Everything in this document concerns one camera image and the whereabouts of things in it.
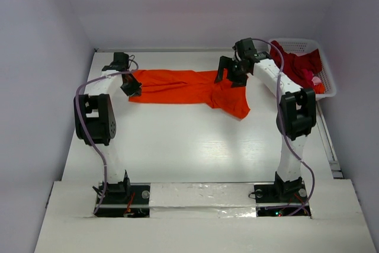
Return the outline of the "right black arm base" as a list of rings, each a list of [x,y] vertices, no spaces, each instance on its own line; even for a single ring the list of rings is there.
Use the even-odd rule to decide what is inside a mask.
[[[311,216],[308,195],[303,185],[298,191],[280,196],[273,184],[255,184],[249,198],[256,203],[258,217]]]

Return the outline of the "orange t shirt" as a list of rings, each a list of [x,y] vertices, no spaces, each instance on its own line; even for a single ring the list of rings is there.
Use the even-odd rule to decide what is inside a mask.
[[[139,70],[134,77],[142,84],[142,93],[130,97],[132,103],[207,104],[237,119],[250,112],[245,87],[233,87],[224,77],[215,83],[216,71]]]

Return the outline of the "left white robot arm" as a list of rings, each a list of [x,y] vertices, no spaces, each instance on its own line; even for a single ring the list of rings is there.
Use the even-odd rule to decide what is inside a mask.
[[[94,190],[101,197],[111,195],[119,203],[130,198],[131,185],[111,144],[117,131],[111,97],[117,90],[128,98],[141,96],[142,84],[134,76],[139,66],[135,64],[135,69],[130,68],[134,62],[124,52],[113,53],[112,62],[103,66],[100,77],[80,85],[73,99],[76,135],[93,147],[104,167],[102,185]]]

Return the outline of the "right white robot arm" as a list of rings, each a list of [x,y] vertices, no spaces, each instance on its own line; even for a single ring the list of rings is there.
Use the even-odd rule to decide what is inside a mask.
[[[252,38],[239,40],[233,46],[233,57],[220,58],[215,82],[227,79],[233,88],[245,87],[248,74],[252,74],[275,95],[282,147],[272,195],[277,200],[287,201],[303,186],[303,149],[316,124],[316,94],[284,73],[284,54],[277,46],[269,44],[271,51],[279,57],[279,63],[275,63],[269,53],[258,52],[254,42]]]

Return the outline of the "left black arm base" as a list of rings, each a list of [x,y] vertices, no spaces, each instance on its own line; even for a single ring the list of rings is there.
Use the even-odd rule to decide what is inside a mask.
[[[108,184],[96,217],[145,218],[150,216],[150,184],[131,184],[130,193],[122,183]]]

